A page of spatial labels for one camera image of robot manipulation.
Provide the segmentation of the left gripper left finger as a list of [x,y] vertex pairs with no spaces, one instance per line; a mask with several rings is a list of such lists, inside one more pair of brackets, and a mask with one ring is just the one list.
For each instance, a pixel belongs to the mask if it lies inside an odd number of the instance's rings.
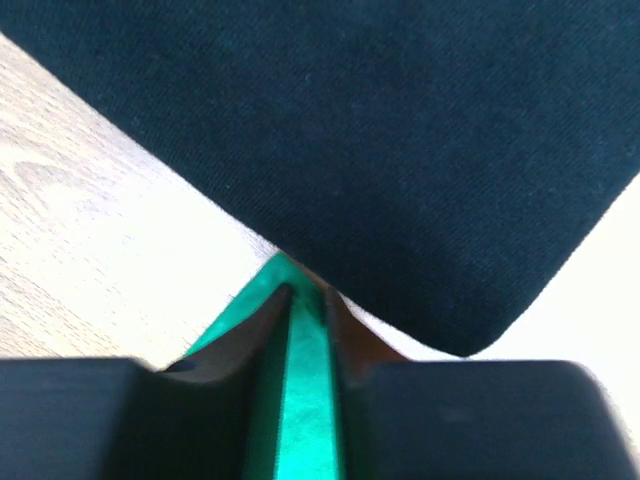
[[292,290],[167,369],[129,358],[1,364],[5,479],[270,479]]

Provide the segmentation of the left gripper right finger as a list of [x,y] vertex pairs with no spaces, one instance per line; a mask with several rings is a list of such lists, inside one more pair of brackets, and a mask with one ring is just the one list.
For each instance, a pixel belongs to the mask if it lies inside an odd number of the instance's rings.
[[326,325],[345,479],[635,479],[599,385],[567,361],[411,360],[334,290]]

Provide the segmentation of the green t shirt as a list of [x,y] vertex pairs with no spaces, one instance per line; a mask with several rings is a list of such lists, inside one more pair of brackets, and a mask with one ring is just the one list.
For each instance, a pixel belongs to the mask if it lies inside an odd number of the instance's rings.
[[324,325],[321,289],[282,253],[269,259],[231,300],[216,320],[187,351],[193,354],[253,314],[282,284],[293,289],[284,370],[274,380],[261,380],[261,396],[273,393],[280,402],[277,414],[262,415],[257,433],[268,423],[275,439],[255,447],[243,468],[243,479],[340,479],[334,385],[329,339]]

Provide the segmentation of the folded black t shirt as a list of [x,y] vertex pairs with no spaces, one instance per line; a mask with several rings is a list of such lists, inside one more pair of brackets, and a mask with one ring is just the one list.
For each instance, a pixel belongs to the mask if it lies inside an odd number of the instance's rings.
[[1,30],[456,356],[504,333],[639,171],[635,1],[5,1]]

